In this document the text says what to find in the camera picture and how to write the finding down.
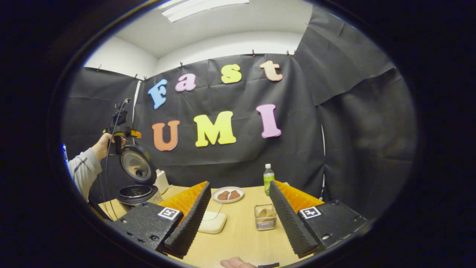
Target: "white wall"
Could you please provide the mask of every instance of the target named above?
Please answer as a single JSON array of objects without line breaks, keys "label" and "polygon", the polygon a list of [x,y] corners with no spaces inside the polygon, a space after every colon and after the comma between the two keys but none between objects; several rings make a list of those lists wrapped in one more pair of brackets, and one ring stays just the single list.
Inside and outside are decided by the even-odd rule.
[{"label": "white wall", "polygon": [[168,71],[183,64],[237,54],[278,53],[290,54],[301,42],[302,34],[278,31],[251,31],[206,39],[175,50],[160,58],[154,75]]},{"label": "white wall", "polygon": [[154,75],[157,58],[152,54],[124,41],[112,37],[100,46],[84,64],[84,67],[98,68],[144,79]]}]

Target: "small basket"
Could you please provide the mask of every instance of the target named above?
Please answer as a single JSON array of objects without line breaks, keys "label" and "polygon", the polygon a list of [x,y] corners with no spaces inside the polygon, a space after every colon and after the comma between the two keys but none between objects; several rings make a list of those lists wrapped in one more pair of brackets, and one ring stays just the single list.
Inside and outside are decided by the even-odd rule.
[{"label": "small basket", "polygon": [[276,221],[277,214],[272,203],[255,206],[255,224],[258,231],[274,229]]}]

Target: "pink letter i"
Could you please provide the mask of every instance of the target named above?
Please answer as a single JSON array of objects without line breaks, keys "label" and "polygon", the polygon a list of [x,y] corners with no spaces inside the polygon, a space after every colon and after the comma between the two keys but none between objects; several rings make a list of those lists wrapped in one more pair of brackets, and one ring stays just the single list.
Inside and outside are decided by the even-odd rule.
[{"label": "pink letter i", "polygon": [[281,130],[276,127],[276,120],[274,119],[274,104],[264,104],[256,107],[256,110],[261,114],[261,120],[263,121],[263,132],[261,137],[271,138],[281,135]]}]

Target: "white plate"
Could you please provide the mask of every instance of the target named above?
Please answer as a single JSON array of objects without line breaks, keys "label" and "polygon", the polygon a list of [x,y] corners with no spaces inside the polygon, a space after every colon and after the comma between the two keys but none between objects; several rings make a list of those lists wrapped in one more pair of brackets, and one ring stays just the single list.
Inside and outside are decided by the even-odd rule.
[{"label": "white plate", "polygon": [[[239,197],[238,198],[235,198],[233,200],[219,200],[218,199],[218,195],[225,192],[225,191],[229,191],[230,194],[231,194],[231,191],[233,190],[236,190],[238,193],[239,193]],[[215,199],[216,201],[218,202],[221,202],[221,203],[233,203],[233,202],[236,202],[240,199],[243,198],[243,196],[245,195],[245,190],[241,189],[240,187],[234,187],[234,186],[227,186],[227,187],[222,187],[218,190],[215,190],[211,196],[213,197],[213,199]]]}]

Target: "ceiling light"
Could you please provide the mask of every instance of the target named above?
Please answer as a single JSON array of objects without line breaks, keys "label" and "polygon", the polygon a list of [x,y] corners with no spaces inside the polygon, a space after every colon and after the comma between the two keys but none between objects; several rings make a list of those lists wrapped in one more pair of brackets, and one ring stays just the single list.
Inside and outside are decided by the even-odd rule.
[{"label": "ceiling light", "polygon": [[[161,5],[162,8],[159,6],[159,9],[165,9],[177,2],[179,1],[168,1]],[[249,0],[188,0],[163,11],[162,14],[166,16],[169,21],[175,22],[184,17],[212,8],[247,3],[249,3]]]}]

